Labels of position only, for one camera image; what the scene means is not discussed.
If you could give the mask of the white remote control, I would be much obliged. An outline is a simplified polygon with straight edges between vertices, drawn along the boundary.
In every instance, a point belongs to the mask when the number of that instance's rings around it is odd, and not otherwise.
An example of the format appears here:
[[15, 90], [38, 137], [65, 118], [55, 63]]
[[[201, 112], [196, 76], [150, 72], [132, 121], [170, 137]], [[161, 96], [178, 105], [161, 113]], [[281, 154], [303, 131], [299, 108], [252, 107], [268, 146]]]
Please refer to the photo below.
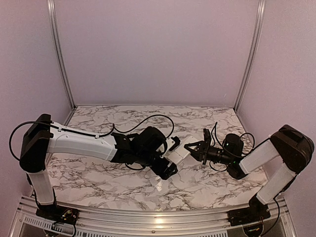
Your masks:
[[184, 161], [184, 159], [190, 155], [190, 152], [188, 152], [184, 145], [187, 143], [194, 143], [198, 142], [198, 137], [195, 136], [187, 136], [185, 139], [181, 140], [180, 145], [174, 149], [173, 151], [166, 152], [163, 156], [167, 158], [169, 161], [175, 163], [176, 165], [179, 165]]

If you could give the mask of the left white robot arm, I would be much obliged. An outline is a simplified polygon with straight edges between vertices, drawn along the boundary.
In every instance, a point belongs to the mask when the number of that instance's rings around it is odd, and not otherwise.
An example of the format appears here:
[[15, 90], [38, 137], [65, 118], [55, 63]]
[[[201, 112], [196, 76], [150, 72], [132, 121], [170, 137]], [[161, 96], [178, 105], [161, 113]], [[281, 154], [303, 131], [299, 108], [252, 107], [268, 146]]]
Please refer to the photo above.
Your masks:
[[114, 127], [106, 134], [70, 129], [42, 114], [23, 136], [19, 164], [34, 188], [40, 210], [52, 220], [62, 216], [56, 195], [46, 171], [46, 155], [65, 153], [100, 158], [113, 163], [149, 167], [154, 174], [167, 180], [177, 173], [175, 163], [163, 155], [170, 146], [159, 129], [149, 126], [141, 133], [126, 134]]

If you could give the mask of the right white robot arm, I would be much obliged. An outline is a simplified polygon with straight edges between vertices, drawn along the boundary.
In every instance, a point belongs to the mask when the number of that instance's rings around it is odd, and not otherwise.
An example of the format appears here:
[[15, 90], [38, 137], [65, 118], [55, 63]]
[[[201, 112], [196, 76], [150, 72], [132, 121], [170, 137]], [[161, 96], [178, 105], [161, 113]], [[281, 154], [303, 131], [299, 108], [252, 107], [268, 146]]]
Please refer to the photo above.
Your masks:
[[[203, 164], [207, 161], [224, 164], [229, 175], [237, 180], [281, 157], [279, 170], [249, 200], [249, 207], [244, 214], [249, 221], [257, 220], [264, 213], [264, 207], [293, 183], [296, 176], [310, 163], [315, 150], [311, 138], [287, 124], [247, 154], [243, 152], [241, 136], [229, 133], [221, 143], [215, 129], [204, 129], [203, 136], [204, 140], [185, 144], [184, 148]], [[220, 147], [215, 147], [215, 143], [219, 143]]]

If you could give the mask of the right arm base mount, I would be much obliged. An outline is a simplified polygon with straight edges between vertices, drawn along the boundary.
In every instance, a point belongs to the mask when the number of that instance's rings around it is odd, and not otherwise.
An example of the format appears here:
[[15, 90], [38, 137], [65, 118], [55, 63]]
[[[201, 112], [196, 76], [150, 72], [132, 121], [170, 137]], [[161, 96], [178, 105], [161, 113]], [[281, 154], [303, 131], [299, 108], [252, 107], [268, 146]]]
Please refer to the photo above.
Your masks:
[[270, 218], [271, 214], [267, 208], [253, 211], [250, 207], [228, 211], [228, 221], [231, 226], [249, 224]]

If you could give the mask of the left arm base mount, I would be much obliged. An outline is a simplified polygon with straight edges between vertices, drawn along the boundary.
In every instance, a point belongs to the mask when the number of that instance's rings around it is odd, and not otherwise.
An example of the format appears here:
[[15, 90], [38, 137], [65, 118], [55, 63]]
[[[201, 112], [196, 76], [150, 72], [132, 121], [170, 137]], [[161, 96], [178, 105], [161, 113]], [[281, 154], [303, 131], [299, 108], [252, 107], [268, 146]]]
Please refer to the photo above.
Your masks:
[[36, 215], [56, 223], [75, 225], [79, 210], [65, 206], [45, 205], [37, 209]]

